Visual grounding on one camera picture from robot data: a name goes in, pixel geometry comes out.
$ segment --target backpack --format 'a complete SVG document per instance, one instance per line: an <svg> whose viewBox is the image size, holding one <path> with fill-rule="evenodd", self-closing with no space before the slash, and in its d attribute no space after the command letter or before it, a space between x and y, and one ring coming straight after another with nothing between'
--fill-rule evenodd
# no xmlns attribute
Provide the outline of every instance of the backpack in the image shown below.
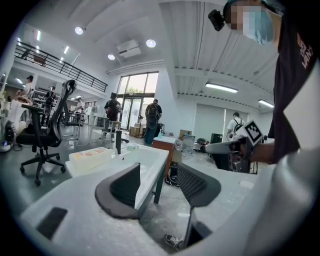
<svg viewBox="0 0 320 256"><path fill-rule="evenodd" d="M240 119L240 123L238 123L236 119L233 119L233 120L234 120L235 123L236 123L233 132L236 133L236 131L238 131L238 130L239 130L242 126L244 126L244 125L243 125L242 119Z"/></svg>
<svg viewBox="0 0 320 256"><path fill-rule="evenodd" d="M149 111L148 111L148 118L147 118L147 126L150 129L154 129L158 124L158 108L157 105L154 103L150 104Z"/></svg>

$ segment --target ceiling light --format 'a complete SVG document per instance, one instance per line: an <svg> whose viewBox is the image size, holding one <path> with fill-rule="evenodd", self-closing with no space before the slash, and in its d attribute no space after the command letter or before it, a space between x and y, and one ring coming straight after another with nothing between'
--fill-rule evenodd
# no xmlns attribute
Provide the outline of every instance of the ceiling light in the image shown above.
<svg viewBox="0 0 320 256"><path fill-rule="evenodd" d="M74 31L75 31L78 35L82 35L82 33L84 32L84 30L83 30L81 27L79 27L79 26L77 26Z"/></svg>
<svg viewBox="0 0 320 256"><path fill-rule="evenodd" d="M233 89L233 88L230 88L230 87L226 87L226 86L222 86L222 85L217 85L217 84L213 84L213 83L209 83L207 82L205 84L205 87L208 87L208 88L213 88L213 89L218 89L218 90L222 90L222 91L226 91L226 92L230 92L230 93L237 93L238 90L237 89Z"/></svg>
<svg viewBox="0 0 320 256"><path fill-rule="evenodd" d="M64 49L64 54L66 54L67 53L67 51L68 51L68 49L69 49L69 46L67 46L65 49Z"/></svg>
<svg viewBox="0 0 320 256"><path fill-rule="evenodd" d="M109 55L108 55L108 58L109 58L109 60L112 60L112 61L113 61L116 57L115 57L114 55L112 55L112 54L109 54Z"/></svg>
<svg viewBox="0 0 320 256"><path fill-rule="evenodd" d="M40 41L40 36L41 36L41 31L38 30L38 33L36 34L36 39L37 39L38 41Z"/></svg>
<svg viewBox="0 0 320 256"><path fill-rule="evenodd" d="M263 105L266 105L266 106L268 106L269 108L274 108L274 107L275 107L275 106L271 105L270 103L268 103L268 102L266 102L266 101L264 101L264 100L262 100L262 99L259 100L259 103L261 103L261 104L263 104Z"/></svg>
<svg viewBox="0 0 320 256"><path fill-rule="evenodd" d="M153 47L155 47L157 45L156 41L152 40L152 39L147 40L145 43L146 43L146 46L148 46L150 48L153 48Z"/></svg>

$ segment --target face mask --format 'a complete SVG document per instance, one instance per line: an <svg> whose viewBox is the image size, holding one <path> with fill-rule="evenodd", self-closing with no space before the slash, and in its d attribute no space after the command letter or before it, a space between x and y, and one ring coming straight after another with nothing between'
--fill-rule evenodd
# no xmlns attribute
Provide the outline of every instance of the face mask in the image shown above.
<svg viewBox="0 0 320 256"><path fill-rule="evenodd" d="M261 6L249 6L243 12L243 35L261 45L272 42L275 29L270 14Z"/></svg>

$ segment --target railing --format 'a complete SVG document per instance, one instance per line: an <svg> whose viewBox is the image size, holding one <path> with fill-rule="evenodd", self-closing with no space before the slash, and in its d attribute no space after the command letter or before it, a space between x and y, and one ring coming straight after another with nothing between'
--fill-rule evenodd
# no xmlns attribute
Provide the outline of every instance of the railing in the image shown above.
<svg viewBox="0 0 320 256"><path fill-rule="evenodd" d="M101 92L105 92L108 86L105 82L83 72L75 66L24 42L17 42L14 56L56 71Z"/></svg>

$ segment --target air conditioner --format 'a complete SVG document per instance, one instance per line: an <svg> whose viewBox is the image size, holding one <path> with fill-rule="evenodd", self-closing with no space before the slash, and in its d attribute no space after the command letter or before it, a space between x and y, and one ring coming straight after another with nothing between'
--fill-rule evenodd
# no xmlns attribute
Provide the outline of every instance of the air conditioner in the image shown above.
<svg viewBox="0 0 320 256"><path fill-rule="evenodd" d="M118 54L124 58L129 58L141 54L140 47L136 40L131 40L124 42L116 47L118 49Z"/></svg>

